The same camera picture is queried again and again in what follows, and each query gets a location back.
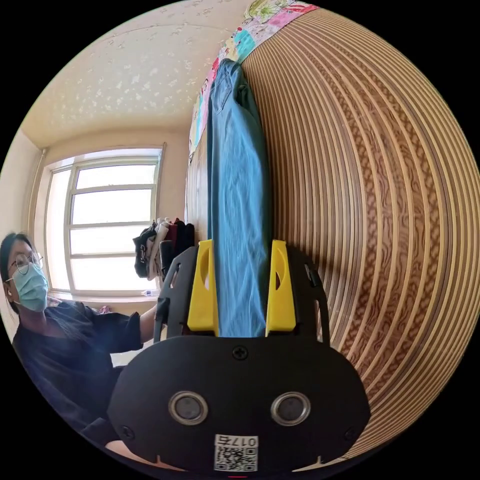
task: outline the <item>blue shirt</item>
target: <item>blue shirt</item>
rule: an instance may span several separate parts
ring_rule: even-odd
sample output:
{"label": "blue shirt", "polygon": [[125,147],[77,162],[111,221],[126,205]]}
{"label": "blue shirt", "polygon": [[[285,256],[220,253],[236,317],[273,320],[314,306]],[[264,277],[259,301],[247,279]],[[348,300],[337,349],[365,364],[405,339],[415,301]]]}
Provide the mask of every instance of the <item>blue shirt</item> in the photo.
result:
{"label": "blue shirt", "polygon": [[120,373],[111,354],[143,347],[139,314],[102,314],[80,302],[62,302],[45,316],[65,336],[45,336],[20,323],[12,344],[26,372],[76,431],[103,445],[117,440],[107,417]]}

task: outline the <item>yellow bracket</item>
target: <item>yellow bracket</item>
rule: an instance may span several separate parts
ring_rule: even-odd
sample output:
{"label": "yellow bracket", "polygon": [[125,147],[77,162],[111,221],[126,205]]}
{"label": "yellow bracket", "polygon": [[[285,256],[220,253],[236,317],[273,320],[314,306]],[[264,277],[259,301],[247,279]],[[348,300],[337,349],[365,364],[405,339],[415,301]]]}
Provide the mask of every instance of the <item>yellow bracket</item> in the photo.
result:
{"label": "yellow bracket", "polygon": [[214,332],[216,337],[219,336],[219,312],[212,240],[198,243],[187,326],[192,332]]}
{"label": "yellow bracket", "polygon": [[287,243],[274,240],[271,248],[265,336],[268,337],[270,332],[292,332],[296,324]]}

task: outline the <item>window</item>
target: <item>window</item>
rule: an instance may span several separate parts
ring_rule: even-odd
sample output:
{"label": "window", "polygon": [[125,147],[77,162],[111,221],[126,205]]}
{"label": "window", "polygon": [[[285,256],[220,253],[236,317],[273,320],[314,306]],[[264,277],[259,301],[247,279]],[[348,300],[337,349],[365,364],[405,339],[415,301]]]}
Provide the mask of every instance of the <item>window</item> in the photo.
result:
{"label": "window", "polygon": [[51,172],[44,244],[53,292],[129,297],[157,287],[135,271],[133,238],[156,218],[162,151],[83,155]]}

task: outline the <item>hair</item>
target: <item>hair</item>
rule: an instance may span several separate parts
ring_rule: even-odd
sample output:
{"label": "hair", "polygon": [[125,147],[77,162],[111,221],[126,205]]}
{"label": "hair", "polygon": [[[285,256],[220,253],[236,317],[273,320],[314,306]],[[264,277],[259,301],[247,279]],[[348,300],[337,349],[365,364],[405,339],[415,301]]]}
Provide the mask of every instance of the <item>hair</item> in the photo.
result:
{"label": "hair", "polygon": [[[12,251],[12,247],[14,243],[20,240],[21,242],[25,242],[32,250],[34,250],[33,244],[28,238],[25,233],[9,233],[1,242],[0,245],[0,277],[1,277],[1,282],[5,283],[7,282],[10,277],[9,277],[9,256],[10,252]],[[17,305],[15,305],[14,302],[9,302],[11,309],[18,315],[19,314],[19,309]]]}

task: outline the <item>window frame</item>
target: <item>window frame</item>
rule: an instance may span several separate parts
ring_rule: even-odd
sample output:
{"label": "window frame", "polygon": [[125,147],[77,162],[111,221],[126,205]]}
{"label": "window frame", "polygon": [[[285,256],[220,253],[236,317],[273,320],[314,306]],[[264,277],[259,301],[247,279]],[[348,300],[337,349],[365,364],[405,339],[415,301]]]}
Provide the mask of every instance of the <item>window frame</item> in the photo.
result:
{"label": "window frame", "polygon": [[[112,253],[71,253],[70,243],[70,231],[79,230],[84,228],[100,228],[100,227],[119,227],[119,226],[138,226],[138,233],[148,228],[152,222],[157,218],[157,203],[159,193],[159,183],[161,179],[161,172],[163,166],[163,159],[165,154],[165,144],[162,147],[148,149],[149,151],[155,151],[156,155],[149,153],[138,153],[135,151],[143,151],[145,149],[122,149],[122,154],[112,155],[111,152],[115,150],[103,151],[98,153],[91,153],[82,155],[80,158],[73,158],[73,162],[68,162],[58,167],[49,168],[49,179],[46,199],[44,203],[44,218],[45,224],[43,228],[43,245],[44,245],[44,263],[45,273],[47,275],[48,284],[50,286],[49,292],[52,296],[63,297],[70,296],[72,299],[78,298],[91,298],[103,299],[103,298],[137,298],[141,295],[141,290],[79,290],[75,287],[75,282],[72,272],[72,259],[91,259],[91,258],[135,258],[134,252],[112,252]],[[89,187],[77,189],[77,181],[81,170],[87,170],[91,168],[101,167],[116,167],[126,165],[155,165],[153,174],[153,183],[146,184],[130,184],[130,185],[108,185],[99,187]],[[64,205],[64,221],[63,221],[63,247],[65,255],[65,266],[70,289],[53,288],[52,279],[50,275],[49,267],[49,248],[47,244],[47,210],[49,206],[50,192],[52,179],[54,174],[64,171],[70,171],[70,177],[68,181],[68,189],[65,198]],[[150,220],[149,221],[128,221],[128,222],[107,222],[107,223],[85,223],[85,224],[72,224],[73,220],[73,205],[74,195],[90,192],[107,192],[118,190],[151,190],[150,199]],[[156,279],[156,286],[159,287],[158,279]]]}

